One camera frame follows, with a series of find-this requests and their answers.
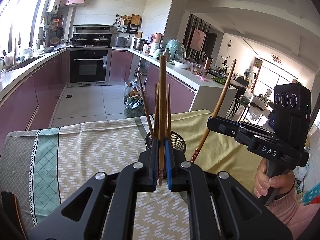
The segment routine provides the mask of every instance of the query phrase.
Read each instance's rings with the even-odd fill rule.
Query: patterned tablecloth
[[[190,159],[210,113],[172,115],[172,130],[186,141]],[[29,232],[99,171],[121,171],[146,149],[146,118],[89,122],[61,128],[9,133],[0,159],[0,190],[17,195]],[[230,172],[247,189],[260,157],[233,138],[210,133],[196,164]],[[153,193],[138,193],[133,239],[189,239],[188,206],[164,181]]]

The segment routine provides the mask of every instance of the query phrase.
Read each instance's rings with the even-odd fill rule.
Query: doorway
[[[213,52],[213,47],[216,43],[217,34],[216,33],[207,33],[207,36],[204,40],[204,49],[203,52],[205,53],[206,57],[211,57]]]

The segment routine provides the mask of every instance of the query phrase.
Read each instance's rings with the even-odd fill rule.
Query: human hand
[[[278,194],[288,193],[294,184],[294,174],[290,171],[287,174],[274,176],[269,178],[266,175],[267,171],[267,160],[262,159],[260,165],[257,168],[257,173],[254,176],[254,194],[260,198],[262,195],[268,194],[270,187],[279,188]]]

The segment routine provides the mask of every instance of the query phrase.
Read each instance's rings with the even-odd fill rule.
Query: chopstick
[[[218,99],[218,102],[217,102],[217,104],[216,104],[216,106],[214,108],[214,111],[213,111],[211,117],[217,117],[218,116],[219,110],[220,110],[220,108],[222,106],[222,103],[223,103],[223,100],[224,100],[224,98],[226,96],[226,93],[227,93],[227,90],[228,90],[228,87],[229,87],[229,84],[230,84],[230,80],[231,80],[231,77],[232,77],[232,74],[233,74],[233,70],[235,69],[235,66],[236,66],[236,62],[237,62],[237,60],[234,59],[233,63],[232,63],[232,66],[231,66],[231,69],[230,69],[230,72],[229,72],[229,75],[228,75],[228,78],[226,80],[226,83],[224,84],[223,90],[222,90],[222,92],[220,94],[220,97]],[[195,152],[193,153],[193,156],[190,159],[191,163],[195,162],[197,156],[199,155],[199,153],[200,153],[200,151],[202,149],[202,146],[203,146],[205,140],[207,139],[207,137],[209,135],[209,132],[210,132],[210,130],[206,127],[206,129],[205,129],[205,131],[204,131],[204,133],[202,135],[202,138],[201,138],[201,140],[199,142],[199,145],[196,148]]]
[[[158,138],[159,135],[159,90],[156,84],[156,109],[155,109],[155,122],[153,123],[154,137]]]
[[[146,97],[143,91],[143,87],[142,87],[142,83],[141,83],[141,78],[139,76],[139,84],[140,84],[140,90],[141,90],[141,94],[142,94],[142,101],[143,101],[143,107],[144,107],[144,112],[146,114],[146,118],[147,118],[147,123],[148,123],[148,127],[149,127],[149,131],[150,131],[150,135],[151,138],[153,139],[155,137],[154,133],[153,133],[153,129],[152,129],[152,125],[151,125],[151,120],[150,120],[150,115],[149,115],[149,110],[148,110],[148,106],[147,106],[147,101],[146,101]]]
[[[167,74],[167,64],[166,56],[161,55],[160,60],[160,76],[159,76],[159,175],[158,181],[159,186],[162,185],[163,178],[163,168],[164,168],[164,152],[165,152],[165,138],[166,138],[166,112],[167,112],[167,84],[166,84],[166,74]]]
[[[171,139],[171,102],[170,84],[168,85],[168,137]]]

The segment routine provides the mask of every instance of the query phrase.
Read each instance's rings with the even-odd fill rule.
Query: white countertop
[[[42,57],[36,59],[34,62],[31,62],[25,67],[6,72],[0,80],[0,101],[12,88],[15,87],[15,85],[17,85],[22,79],[28,76],[32,71],[64,51],[66,51],[66,49],[46,53]]]
[[[121,47],[113,47],[113,50],[126,50],[136,54],[139,57],[144,58],[145,60],[151,62],[152,64],[160,67],[160,61],[150,57],[148,54],[143,54],[140,51],[130,48],[121,48]],[[5,73],[5,75],[0,80],[0,101],[5,97],[5,95],[14,88],[22,79],[24,79],[27,75],[32,73],[36,70],[39,66],[46,63],[48,60],[52,59],[53,57],[59,55],[60,53],[66,51],[66,49],[62,49],[60,51],[54,51],[51,53],[46,53],[42,57],[36,59],[34,62],[28,64],[25,67],[11,70]],[[223,88],[222,85],[213,81],[211,79],[211,75],[208,75],[207,81],[201,80],[199,77],[193,75],[190,70],[177,68],[174,64],[167,63],[167,72],[176,77],[177,79],[181,80],[195,91],[198,91],[200,87],[216,87],[216,88]]]
[[[138,50],[131,49],[131,48],[122,48],[122,47],[112,47],[112,50],[127,50],[132,52],[133,54],[136,54],[145,60],[151,62],[152,64],[160,67],[160,61],[157,59],[154,59],[149,56],[149,54],[141,53]],[[200,87],[218,87],[223,88],[223,86],[215,81],[213,81],[211,78],[212,75],[208,74],[207,81],[201,80],[199,77],[193,75],[190,70],[188,69],[182,69],[175,67],[174,64],[167,63],[167,72],[171,74],[172,76],[176,77],[177,79],[181,80],[188,86],[192,87],[194,90],[198,91]]]

